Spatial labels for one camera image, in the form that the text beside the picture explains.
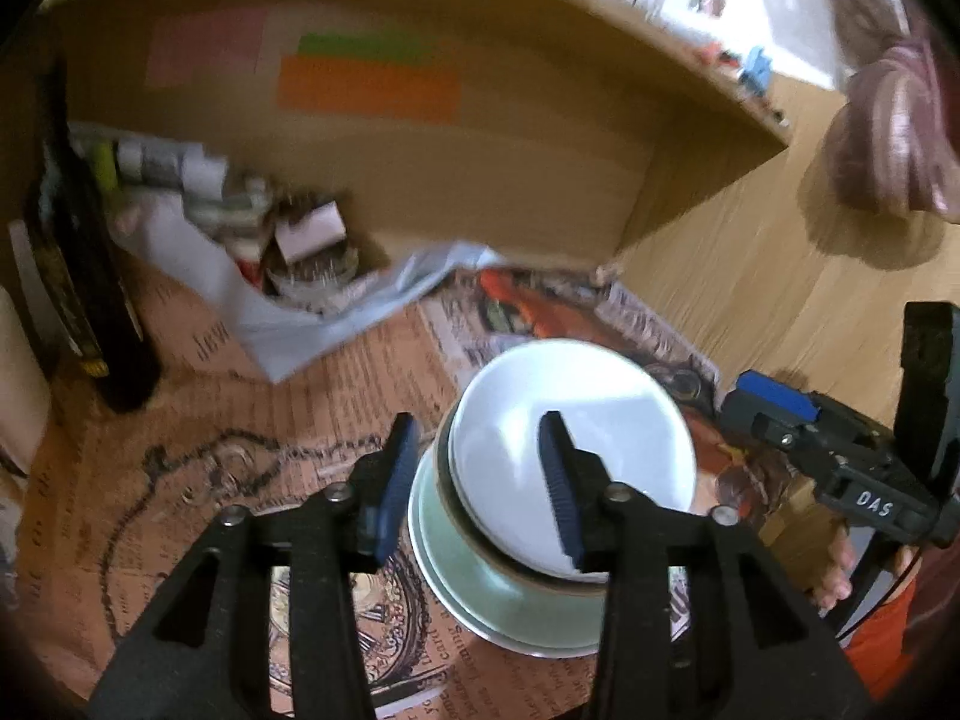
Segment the person's right hand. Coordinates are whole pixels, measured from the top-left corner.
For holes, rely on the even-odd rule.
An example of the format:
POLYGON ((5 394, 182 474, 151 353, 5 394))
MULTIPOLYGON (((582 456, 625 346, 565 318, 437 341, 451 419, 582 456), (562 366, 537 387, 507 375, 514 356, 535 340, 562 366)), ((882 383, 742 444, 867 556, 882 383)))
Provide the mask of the person's right hand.
POLYGON ((848 600, 853 591, 850 575, 856 565, 856 550, 850 540, 850 530, 838 523, 828 544, 827 557, 812 585, 812 600, 820 611, 826 613, 848 600))

